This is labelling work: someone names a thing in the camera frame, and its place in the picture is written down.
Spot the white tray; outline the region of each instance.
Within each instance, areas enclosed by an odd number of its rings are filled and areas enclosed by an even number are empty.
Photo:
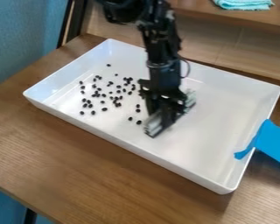
[[[106,94],[116,91],[116,85],[106,87],[108,81],[123,84],[125,76],[134,81],[147,79],[145,62],[143,48],[108,39],[24,91],[24,96],[36,107],[216,193],[235,190],[253,151],[243,160],[234,159],[234,152],[245,149],[262,122],[270,117],[280,87],[191,63],[191,75],[183,80],[182,88],[197,91],[197,104],[170,129],[152,139],[144,134],[141,125],[135,124],[136,119],[147,117],[136,91],[131,96],[123,95],[120,108],[106,100],[107,112],[101,112],[102,98],[94,100],[90,96],[96,75],[102,77],[97,86]],[[80,115],[83,95],[79,81],[84,81],[85,96],[93,102],[96,115],[90,115],[90,108],[83,109],[86,114]],[[143,112],[136,115],[137,103]],[[133,122],[128,121],[129,116],[134,117]]]

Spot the wall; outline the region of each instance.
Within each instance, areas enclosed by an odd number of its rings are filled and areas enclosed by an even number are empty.
[[[0,0],[0,82],[56,48],[66,0]]]

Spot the wooden table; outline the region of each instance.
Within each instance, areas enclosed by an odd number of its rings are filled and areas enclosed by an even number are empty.
[[[261,153],[253,156],[238,190],[220,196],[22,96],[103,40],[80,36],[0,85],[0,189],[70,224],[280,224],[280,164]],[[280,100],[272,118],[280,125]]]

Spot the wooden shelf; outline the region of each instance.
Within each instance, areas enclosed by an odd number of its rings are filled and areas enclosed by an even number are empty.
[[[203,18],[224,24],[240,25],[269,32],[280,32],[280,0],[270,10],[223,10],[212,0],[171,0],[173,9],[192,18]]]

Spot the blue tape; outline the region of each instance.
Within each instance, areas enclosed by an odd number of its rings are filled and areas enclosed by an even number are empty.
[[[243,151],[236,152],[234,157],[242,159],[254,147],[280,163],[280,127],[271,120],[265,120],[248,147]]]

